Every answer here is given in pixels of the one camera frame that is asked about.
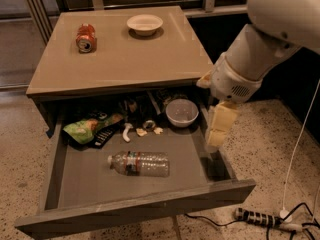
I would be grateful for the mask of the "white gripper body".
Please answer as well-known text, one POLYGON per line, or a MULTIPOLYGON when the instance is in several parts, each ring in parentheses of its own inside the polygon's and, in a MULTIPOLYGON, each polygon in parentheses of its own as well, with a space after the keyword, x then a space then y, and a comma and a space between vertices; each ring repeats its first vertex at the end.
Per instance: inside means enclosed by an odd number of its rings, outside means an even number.
POLYGON ((226 53, 222 53, 213 66, 210 91, 218 100, 244 103, 261 87, 262 81, 248 80, 229 65, 226 53))

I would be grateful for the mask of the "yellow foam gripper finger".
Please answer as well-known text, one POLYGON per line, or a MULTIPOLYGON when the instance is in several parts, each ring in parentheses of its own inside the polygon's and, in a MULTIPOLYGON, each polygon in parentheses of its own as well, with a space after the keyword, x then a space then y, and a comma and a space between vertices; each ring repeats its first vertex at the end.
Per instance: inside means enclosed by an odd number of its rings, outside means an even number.
POLYGON ((238 106, 231 101, 219 102, 209 108, 206 142, 209 146, 220 147, 238 117, 238 106))
POLYGON ((200 88, 210 88, 211 87, 211 72, 208 71, 200 79, 197 80, 196 85, 200 88))

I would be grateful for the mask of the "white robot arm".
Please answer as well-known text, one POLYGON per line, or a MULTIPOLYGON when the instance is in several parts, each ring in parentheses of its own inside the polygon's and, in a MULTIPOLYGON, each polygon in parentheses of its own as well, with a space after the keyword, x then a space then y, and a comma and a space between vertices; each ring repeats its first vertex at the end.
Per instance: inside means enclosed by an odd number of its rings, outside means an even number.
POLYGON ((199 87, 220 101, 279 97, 319 137, 320 0, 247 0, 246 15, 191 24, 216 60, 199 87))

